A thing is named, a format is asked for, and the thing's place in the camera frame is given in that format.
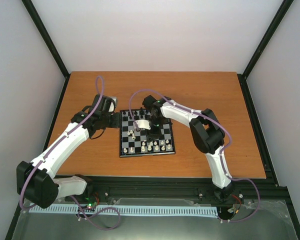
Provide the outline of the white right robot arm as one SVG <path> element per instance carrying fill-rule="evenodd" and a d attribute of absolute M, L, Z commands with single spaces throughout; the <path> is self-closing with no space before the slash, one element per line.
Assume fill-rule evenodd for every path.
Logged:
<path fill-rule="evenodd" d="M 171 98 L 144 98 L 142 105 L 150 113 L 147 140 L 154 141 L 161 136 L 161 126 L 168 119 L 175 120 L 190 129 L 196 148 L 205 154 L 212 174 L 213 194 L 220 203 L 225 202 L 234 191 L 232 176 L 223 152 L 225 131 L 211 109 L 194 110 Z"/>

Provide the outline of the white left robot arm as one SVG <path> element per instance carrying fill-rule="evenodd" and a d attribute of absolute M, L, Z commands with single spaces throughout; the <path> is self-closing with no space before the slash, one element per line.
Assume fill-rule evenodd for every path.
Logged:
<path fill-rule="evenodd" d="M 93 183 L 87 176 L 76 174 L 56 178 L 56 175 L 76 148 L 86 140 L 94 139 L 96 131 L 118 128 L 117 104 L 116 97 L 97 94 L 92 105 L 76 113 L 65 131 L 43 153 L 17 166 L 16 183 L 21 207 L 24 199 L 31 201 L 33 206 L 46 209 L 57 199 L 68 196 L 76 195 L 85 202 L 93 198 Z"/>

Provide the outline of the black and grey chessboard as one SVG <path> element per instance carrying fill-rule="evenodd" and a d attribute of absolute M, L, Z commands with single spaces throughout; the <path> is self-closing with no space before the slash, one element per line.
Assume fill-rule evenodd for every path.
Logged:
<path fill-rule="evenodd" d="M 119 156 L 141 157 L 153 155 L 172 155 L 176 153 L 172 122 L 170 119 L 158 128 L 158 137 L 149 137 L 146 128 L 136 129 L 130 111 L 120 111 Z"/>

